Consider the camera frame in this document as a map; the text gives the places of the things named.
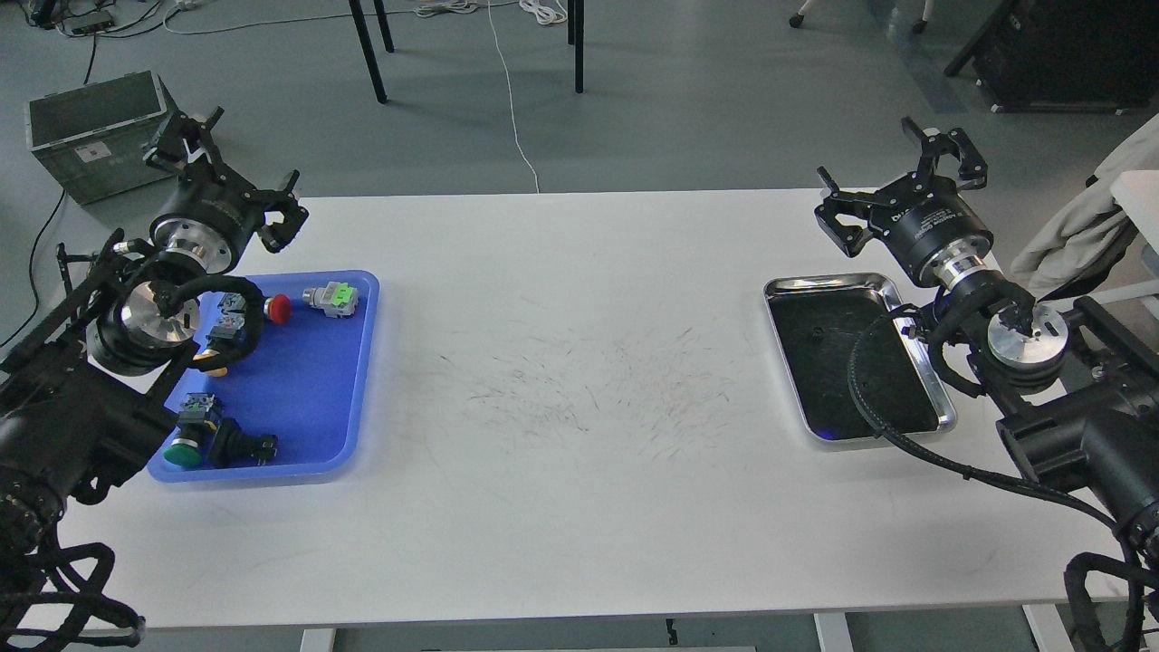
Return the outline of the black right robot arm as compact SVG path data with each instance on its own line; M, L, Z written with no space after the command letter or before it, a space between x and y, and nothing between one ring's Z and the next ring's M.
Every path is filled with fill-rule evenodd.
M845 256L881 241L909 280L936 291L923 308L902 305L874 318L854 340L846 384L873 432L909 455L963 479L1059 504L1111 532L1121 557L1077 554L1064 589L1088 651L1138 651L1156 616L1158 557L1158 362L1092 296L1059 312L987 265L994 236L962 198L987 183L987 164L964 129L903 132L919 146L914 169L885 186L838 185L824 167L817 224ZM999 409L996 428L1016 475L943 457L890 424L866 398L862 356L870 334L898 318L943 384Z

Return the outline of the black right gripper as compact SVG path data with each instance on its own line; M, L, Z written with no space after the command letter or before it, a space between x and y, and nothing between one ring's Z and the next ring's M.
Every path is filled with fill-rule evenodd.
M916 286L952 290L984 268L994 241L958 197L987 186L987 161L965 129L920 129L912 117L903 117L901 129L920 149L912 173L874 191L852 191L819 167L824 191L814 214L845 256L857 257L869 241L882 240ZM914 203L914 197L924 198Z

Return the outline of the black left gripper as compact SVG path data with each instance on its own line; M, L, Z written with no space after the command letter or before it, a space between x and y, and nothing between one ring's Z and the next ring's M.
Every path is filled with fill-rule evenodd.
M174 109L143 148L145 164L177 183L150 224L150 241L159 251L190 257L206 273L232 272L254 235L267 252L284 251L309 217L296 195L299 169L277 188L229 186L235 173L214 140L224 113L223 107L206 117Z

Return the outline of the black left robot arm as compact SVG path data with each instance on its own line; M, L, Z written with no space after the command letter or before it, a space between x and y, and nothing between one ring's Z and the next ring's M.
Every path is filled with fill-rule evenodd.
M233 366L256 350L274 305L235 268L250 239L280 252L308 211L298 170L260 189L178 109L145 146L145 164L177 178L148 239L121 228L83 280L3 357L3 650L71 644L134 647L145 620L104 589L115 554L61 545L67 504L95 506L148 463L177 425L166 403L187 369Z

